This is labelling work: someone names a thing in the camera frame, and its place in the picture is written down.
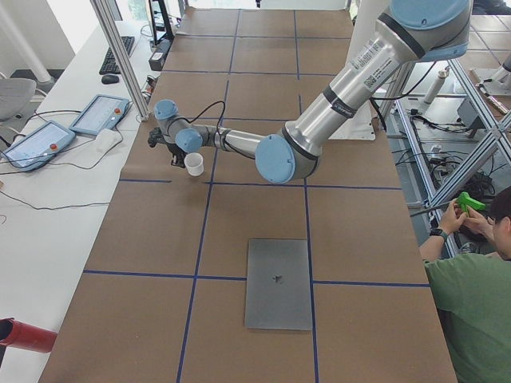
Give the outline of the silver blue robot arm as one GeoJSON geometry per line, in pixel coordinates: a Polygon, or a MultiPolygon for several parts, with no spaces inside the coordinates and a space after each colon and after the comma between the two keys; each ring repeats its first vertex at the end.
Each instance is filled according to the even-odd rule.
{"type": "Polygon", "coordinates": [[[370,100],[402,65],[440,61],[465,54],[471,1],[392,1],[375,20],[374,35],[351,58],[297,120],[275,134],[260,136],[212,125],[193,124],[171,100],[154,107],[157,127],[148,144],[164,144],[172,163],[202,147],[236,152],[253,159],[268,182],[284,184],[312,175],[323,144],[370,100]]]}

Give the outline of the person's left hand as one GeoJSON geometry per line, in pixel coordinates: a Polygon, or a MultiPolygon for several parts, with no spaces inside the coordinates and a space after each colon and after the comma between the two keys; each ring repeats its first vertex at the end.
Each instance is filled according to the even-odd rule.
{"type": "Polygon", "coordinates": [[[465,220],[468,218],[466,212],[464,212],[459,206],[455,199],[451,200],[446,211],[444,212],[439,228],[441,228],[447,235],[458,231],[465,220]]]}

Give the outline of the person's right hand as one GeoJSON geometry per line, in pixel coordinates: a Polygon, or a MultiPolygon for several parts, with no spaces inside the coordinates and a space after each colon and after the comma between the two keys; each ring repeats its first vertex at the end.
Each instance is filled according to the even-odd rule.
{"type": "Polygon", "coordinates": [[[466,213],[467,216],[463,222],[463,226],[467,227],[471,232],[476,235],[482,235],[487,241],[493,241],[493,224],[492,218],[484,217],[478,211],[470,208],[466,213]]]}

